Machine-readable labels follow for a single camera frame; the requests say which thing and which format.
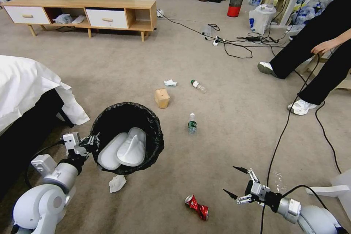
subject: red bucket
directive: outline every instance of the red bucket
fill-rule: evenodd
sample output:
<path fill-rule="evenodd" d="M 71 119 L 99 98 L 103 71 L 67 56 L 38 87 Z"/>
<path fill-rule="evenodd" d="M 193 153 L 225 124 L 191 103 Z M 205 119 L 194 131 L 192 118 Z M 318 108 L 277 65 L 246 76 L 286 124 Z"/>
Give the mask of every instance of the red bucket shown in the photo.
<path fill-rule="evenodd" d="M 230 0 L 227 16 L 237 17 L 243 0 Z"/>

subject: beige carpet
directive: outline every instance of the beige carpet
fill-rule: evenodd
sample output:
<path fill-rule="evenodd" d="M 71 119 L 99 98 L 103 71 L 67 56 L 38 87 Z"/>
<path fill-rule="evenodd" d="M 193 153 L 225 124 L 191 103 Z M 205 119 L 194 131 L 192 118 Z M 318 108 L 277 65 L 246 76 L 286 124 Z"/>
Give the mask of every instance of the beige carpet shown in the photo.
<path fill-rule="evenodd" d="M 221 28 L 218 34 L 225 39 L 249 32 L 248 11 L 252 7 L 247 4 L 238 18 L 227 17 L 225 1 L 157 0 L 157 6 L 170 18 L 198 21 L 180 21 L 197 30 L 203 24 L 215 23 Z M 266 181 L 274 147 L 286 122 L 286 106 L 302 85 L 295 74 L 278 80 L 257 70 L 259 61 L 272 58 L 269 48 L 252 49 L 250 59 L 229 57 L 222 44 L 213 47 L 210 41 L 166 20 L 158 21 L 157 30 L 144 43 L 138 34 L 94 33 L 89 39 L 85 32 L 35 30 L 38 36 L 34 38 L 27 26 L 14 25 L 1 10 L 0 53 L 45 64 L 73 87 L 77 101 L 91 118 L 73 129 L 55 130 L 46 144 L 68 131 L 87 135 L 103 109 L 124 101 L 154 111 L 165 136 L 165 149 L 157 162 L 127 176 L 119 193 L 109 193 L 113 174 L 100 172 L 90 158 L 77 178 L 77 193 L 56 233 L 259 233 L 262 208 L 257 204 L 237 206 L 222 188 L 244 194 L 249 177 L 232 165 L 252 167 L 261 181 Z M 279 37 L 283 32 L 273 33 Z M 228 52 L 249 55 L 233 46 Z M 159 109 L 154 90 L 164 87 L 163 80 L 168 79 L 177 81 L 178 86 L 167 88 L 171 101 L 168 108 Z M 196 91 L 191 79 L 199 80 L 208 92 Z M 350 92 L 337 90 L 320 111 L 343 171 L 350 168 L 350 109 Z M 198 131 L 192 136 L 186 130 L 191 112 L 198 121 Z M 65 155 L 64 148 L 51 153 L 57 161 Z M 286 190 L 298 184 L 329 186 L 329 179 L 337 175 L 332 151 L 314 111 L 302 117 L 291 116 L 273 170 L 282 174 L 279 184 Z M 38 178 L 34 175 L 33 183 Z M 270 186 L 276 191 L 273 173 Z M 20 178 L 0 203 L 2 233 L 9 233 L 12 206 L 25 191 Z M 189 194 L 195 194 L 210 208 L 207 222 L 184 205 Z M 304 189 L 291 197 L 303 205 L 319 205 Z M 340 223 L 351 229 L 339 201 L 322 199 Z M 301 233 L 297 225 L 270 209 L 265 215 L 264 233 Z"/>

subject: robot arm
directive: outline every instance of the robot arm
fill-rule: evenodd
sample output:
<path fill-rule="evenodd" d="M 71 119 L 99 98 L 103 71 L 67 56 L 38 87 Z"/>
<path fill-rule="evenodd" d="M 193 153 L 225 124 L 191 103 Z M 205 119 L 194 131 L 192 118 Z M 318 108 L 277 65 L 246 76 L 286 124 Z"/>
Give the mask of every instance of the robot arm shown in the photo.
<path fill-rule="evenodd" d="M 67 158 L 57 164 L 50 155 L 39 155 L 31 164 L 42 175 L 42 185 L 24 193 L 14 207 L 15 234 L 54 234 L 75 193 L 75 180 L 90 152 L 98 149 L 98 138 L 82 141 L 77 132 L 63 136 Z"/>
<path fill-rule="evenodd" d="M 233 166 L 250 176 L 245 196 L 238 197 L 223 189 L 238 205 L 257 202 L 261 206 L 269 206 L 274 213 L 283 216 L 289 222 L 298 223 L 307 234 L 347 234 L 348 232 L 337 222 L 326 209 L 317 206 L 301 207 L 301 203 L 280 193 L 274 193 L 269 187 L 260 183 L 252 169 Z"/>

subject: hand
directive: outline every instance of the hand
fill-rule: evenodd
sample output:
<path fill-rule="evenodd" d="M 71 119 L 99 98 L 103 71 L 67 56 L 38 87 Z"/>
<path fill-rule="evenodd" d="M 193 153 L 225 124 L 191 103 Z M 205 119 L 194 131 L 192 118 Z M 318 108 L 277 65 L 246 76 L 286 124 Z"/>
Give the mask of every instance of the hand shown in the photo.
<path fill-rule="evenodd" d="M 325 52 L 331 50 L 332 48 L 336 48 L 340 44 L 341 44 L 340 41 L 337 38 L 334 38 L 334 39 L 322 42 L 319 45 L 315 46 L 311 50 L 311 53 L 313 53 L 313 54 L 318 54 L 318 53 L 324 54 Z"/>

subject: white drawer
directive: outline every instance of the white drawer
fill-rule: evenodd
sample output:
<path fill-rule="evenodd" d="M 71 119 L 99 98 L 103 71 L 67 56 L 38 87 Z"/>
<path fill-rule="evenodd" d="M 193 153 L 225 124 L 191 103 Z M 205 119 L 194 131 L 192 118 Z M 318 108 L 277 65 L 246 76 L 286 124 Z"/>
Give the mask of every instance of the white drawer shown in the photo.
<path fill-rule="evenodd" d="M 5 9 L 15 23 L 50 24 L 42 7 L 5 6 Z"/>
<path fill-rule="evenodd" d="M 87 14 L 92 27 L 128 28 L 124 11 L 87 9 Z"/>

